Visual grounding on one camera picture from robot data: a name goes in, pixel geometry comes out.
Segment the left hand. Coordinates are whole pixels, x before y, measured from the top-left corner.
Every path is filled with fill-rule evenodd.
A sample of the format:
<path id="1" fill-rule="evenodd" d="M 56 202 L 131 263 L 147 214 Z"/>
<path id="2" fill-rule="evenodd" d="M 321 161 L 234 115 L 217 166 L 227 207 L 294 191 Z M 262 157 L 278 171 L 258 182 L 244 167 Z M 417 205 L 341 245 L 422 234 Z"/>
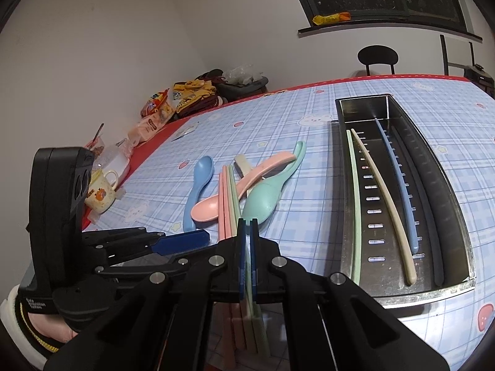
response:
<path id="1" fill-rule="evenodd" d="M 68 343 L 77 336 L 62 316 L 30 313 L 28 317 L 36 331 L 46 338 Z"/>

